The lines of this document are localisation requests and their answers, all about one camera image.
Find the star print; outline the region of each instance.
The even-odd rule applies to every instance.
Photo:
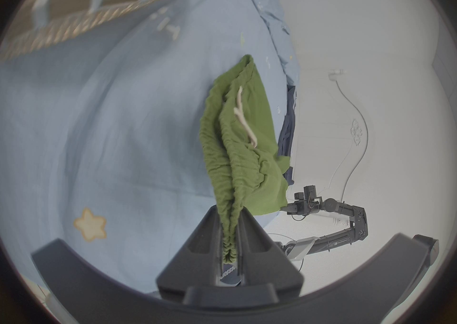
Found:
[[[82,216],[75,219],[73,225],[81,231],[85,241],[90,242],[94,239],[106,239],[106,218],[103,216],[94,216],[92,211],[87,207],[83,210]]]

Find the green garment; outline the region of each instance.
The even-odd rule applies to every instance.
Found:
[[[244,117],[257,137],[256,148],[233,112],[240,86]],[[200,142],[222,222],[224,263],[233,263],[235,228],[243,207],[253,215],[264,215],[287,205],[283,173],[290,158],[277,155],[270,105],[252,56],[243,56],[214,81],[200,122]]]

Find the black curved frame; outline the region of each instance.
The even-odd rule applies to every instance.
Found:
[[[12,18],[16,8],[19,6],[22,0],[0,0],[0,9],[2,16],[0,17],[0,28],[2,30],[8,24],[10,18]],[[454,0],[437,0],[445,13],[448,14],[449,23],[454,28],[457,27],[457,5]],[[11,313],[10,319],[6,319],[9,322],[23,322],[17,318],[26,318],[31,323],[57,323],[54,318],[47,314],[46,310],[38,301],[31,296],[29,291],[25,288],[24,284],[19,278],[18,272],[9,261],[5,254],[3,243],[0,240],[0,294],[6,298],[12,298],[17,304],[17,307],[10,307],[8,311]],[[411,305],[404,315],[397,321],[398,323],[430,323],[433,318],[437,317],[440,310],[445,308],[445,304],[449,297],[457,294],[457,240],[454,241],[449,255],[445,258],[444,264],[438,270],[434,280],[429,284],[428,287],[421,293],[420,297],[416,302]],[[300,300],[296,300],[286,305],[284,309],[288,308],[289,314],[282,316],[283,320],[291,322],[301,322],[304,319],[303,311],[299,309]],[[191,310],[188,314],[193,316],[195,311]],[[165,314],[163,308],[160,308],[157,313]],[[174,319],[176,322],[182,322],[182,320],[188,322],[187,318],[178,315]],[[201,323],[210,322],[209,317],[202,318]]]

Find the star pattern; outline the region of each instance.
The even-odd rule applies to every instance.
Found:
[[[81,231],[85,241],[91,242],[94,239],[106,239],[106,218],[94,216],[87,207],[83,210],[82,216],[75,219],[73,225]]]

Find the robotic arm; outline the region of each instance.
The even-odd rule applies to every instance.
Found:
[[[340,203],[333,198],[322,201],[322,197],[316,195],[315,185],[306,186],[303,192],[295,193],[294,197],[295,201],[282,207],[281,211],[287,212],[288,215],[301,215],[304,218],[321,210],[340,213],[349,216],[351,227],[320,238],[293,240],[285,245],[279,243],[278,245],[290,260],[301,260],[306,254],[330,251],[368,236],[367,215],[364,208]]]

